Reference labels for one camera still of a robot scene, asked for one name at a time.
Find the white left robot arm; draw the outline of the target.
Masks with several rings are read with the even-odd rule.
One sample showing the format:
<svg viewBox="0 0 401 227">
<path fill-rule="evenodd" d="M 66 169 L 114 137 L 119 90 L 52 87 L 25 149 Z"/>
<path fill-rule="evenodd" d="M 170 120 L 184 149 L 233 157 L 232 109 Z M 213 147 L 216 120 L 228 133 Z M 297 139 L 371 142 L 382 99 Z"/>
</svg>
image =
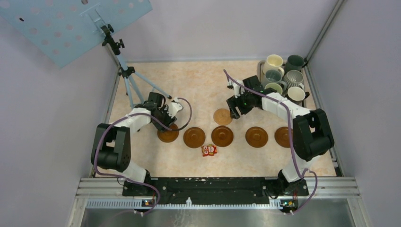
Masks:
<svg viewBox="0 0 401 227">
<path fill-rule="evenodd" d="M 135 105 L 128 115 L 112 124 L 101 123 L 96 128 L 91 163 L 113 170 L 113 175 L 135 181 L 133 188 L 139 195 L 149 194 L 152 183 L 146 179 L 147 170 L 131 160 L 131 137 L 150 123 L 161 132 L 175 123 L 183 106 L 177 98 L 168 104 L 165 100 L 162 94 L 150 92 L 148 99 Z"/>
</svg>

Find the light green mug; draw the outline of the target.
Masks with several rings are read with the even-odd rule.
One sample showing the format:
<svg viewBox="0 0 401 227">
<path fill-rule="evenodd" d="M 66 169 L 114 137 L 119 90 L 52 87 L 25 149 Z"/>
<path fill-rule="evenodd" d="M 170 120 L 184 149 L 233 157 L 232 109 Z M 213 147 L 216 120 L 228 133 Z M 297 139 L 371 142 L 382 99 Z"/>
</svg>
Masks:
<svg viewBox="0 0 401 227">
<path fill-rule="evenodd" d="M 286 91 L 288 85 L 284 81 L 280 81 L 279 83 L 268 83 L 264 88 L 272 88 L 274 89 L 277 93 L 279 93 L 281 96 L 283 96 L 284 91 Z"/>
</svg>

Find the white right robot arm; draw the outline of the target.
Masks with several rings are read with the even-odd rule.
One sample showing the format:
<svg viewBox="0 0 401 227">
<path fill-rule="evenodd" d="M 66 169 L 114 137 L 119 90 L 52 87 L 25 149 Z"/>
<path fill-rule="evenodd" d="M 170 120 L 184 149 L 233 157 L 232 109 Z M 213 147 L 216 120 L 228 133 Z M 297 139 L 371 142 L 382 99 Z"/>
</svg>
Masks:
<svg viewBox="0 0 401 227">
<path fill-rule="evenodd" d="M 304 178 L 312 163 L 334 146 L 326 112 L 301 107 L 272 88 L 264 89 L 257 76 L 243 81 L 229 74 L 226 77 L 227 87 L 234 91 L 227 100 L 232 119 L 259 108 L 287 122 L 292 160 L 280 171 L 282 179 L 278 180 L 277 188 L 281 194 L 290 195 L 296 189 L 296 181 Z"/>
</svg>

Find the woven rattan coaster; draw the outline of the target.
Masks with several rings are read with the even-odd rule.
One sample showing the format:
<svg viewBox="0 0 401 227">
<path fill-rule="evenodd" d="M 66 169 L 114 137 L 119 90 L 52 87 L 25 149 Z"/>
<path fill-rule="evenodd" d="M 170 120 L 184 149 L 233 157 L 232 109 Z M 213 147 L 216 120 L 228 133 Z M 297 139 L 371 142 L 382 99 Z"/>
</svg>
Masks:
<svg viewBox="0 0 401 227">
<path fill-rule="evenodd" d="M 230 111 L 225 108 L 217 109 L 213 114 L 213 120 L 221 126 L 229 125 L 232 122 Z"/>
</svg>

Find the black mug white inside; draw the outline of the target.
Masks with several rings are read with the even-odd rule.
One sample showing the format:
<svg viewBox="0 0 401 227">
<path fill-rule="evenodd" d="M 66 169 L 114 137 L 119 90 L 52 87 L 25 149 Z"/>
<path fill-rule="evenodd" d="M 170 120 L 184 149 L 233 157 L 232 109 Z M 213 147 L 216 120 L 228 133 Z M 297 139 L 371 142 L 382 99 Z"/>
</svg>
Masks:
<svg viewBox="0 0 401 227">
<path fill-rule="evenodd" d="M 302 88 L 300 87 L 290 87 L 287 90 L 287 94 L 285 97 L 290 100 L 291 102 L 301 105 L 301 103 L 307 99 L 310 96 L 309 92 L 305 92 Z"/>
</svg>

